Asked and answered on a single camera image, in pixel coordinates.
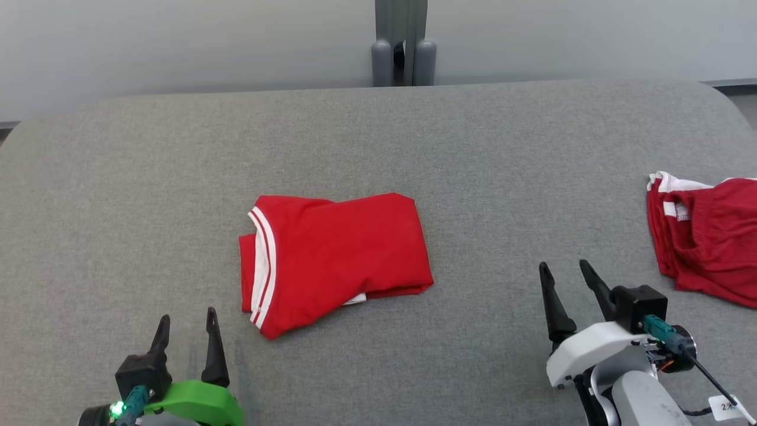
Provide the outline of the red garment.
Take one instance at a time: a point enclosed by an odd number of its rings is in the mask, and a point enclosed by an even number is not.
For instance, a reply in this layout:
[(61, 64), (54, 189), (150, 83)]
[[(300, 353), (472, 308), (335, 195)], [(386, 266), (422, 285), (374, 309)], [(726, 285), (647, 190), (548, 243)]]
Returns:
[(757, 308), (757, 178), (711, 186), (655, 172), (646, 202), (655, 258), (675, 289)]

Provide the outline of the red shirt with white trim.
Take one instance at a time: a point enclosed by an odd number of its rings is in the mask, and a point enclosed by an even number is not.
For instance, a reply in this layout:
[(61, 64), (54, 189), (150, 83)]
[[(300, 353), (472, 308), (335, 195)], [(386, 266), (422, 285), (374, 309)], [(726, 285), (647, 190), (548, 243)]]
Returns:
[(239, 237), (241, 310), (269, 340), (338, 308), (434, 283), (414, 199), (259, 196)]

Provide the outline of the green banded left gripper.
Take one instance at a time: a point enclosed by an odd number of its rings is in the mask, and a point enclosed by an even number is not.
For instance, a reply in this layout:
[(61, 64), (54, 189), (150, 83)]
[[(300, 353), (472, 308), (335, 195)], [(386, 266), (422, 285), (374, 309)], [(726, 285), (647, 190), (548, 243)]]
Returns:
[[(227, 389), (230, 385), (229, 369), (225, 360), (218, 315), (212, 306), (206, 310), (206, 332), (208, 346), (201, 381), (186, 380), (171, 385), (163, 400), (148, 402), (144, 407), (141, 424), (146, 416), (171, 414), (200, 426), (244, 426), (242, 409)], [(165, 356), (169, 341), (170, 316), (163, 315), (148, 355)], [(108, 426), (110, 405), (85, 409), (79, 416), (77, 426)]]

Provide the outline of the grey metal stand base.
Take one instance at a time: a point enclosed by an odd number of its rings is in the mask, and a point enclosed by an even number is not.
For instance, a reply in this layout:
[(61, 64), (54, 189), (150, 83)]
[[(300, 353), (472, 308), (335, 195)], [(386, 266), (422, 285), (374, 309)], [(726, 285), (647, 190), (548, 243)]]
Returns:
[(374, 0), (373, 86), (433, 86), (437, 43), (426, 37), (428, 0)]

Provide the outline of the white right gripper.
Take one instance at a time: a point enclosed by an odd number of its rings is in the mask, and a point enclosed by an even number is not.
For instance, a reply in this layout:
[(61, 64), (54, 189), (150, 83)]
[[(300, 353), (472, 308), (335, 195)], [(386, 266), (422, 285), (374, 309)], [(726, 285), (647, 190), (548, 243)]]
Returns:
[(590, 385), (604, 390), (627, 372), (637, 370), (654, 379), (693, 369), (697, 343), (683, 327), (673, 325), (687, 338), (688, 352), (675, 354), (646, 332), (632, 335), (616, 321), (613, 294), (586, 259), (579, 261), (585, 283), (594, 293), (602, 311), (603, 323), (587, 327), (578, 334), (575, 321), (565, 312), (556, 292), (556, 282), (546, 262), (539, 264), (547, 334), (554, 352), (546, 363), (546, 374), (553, 388), (571, 386), (581, 374), (590, 375)]

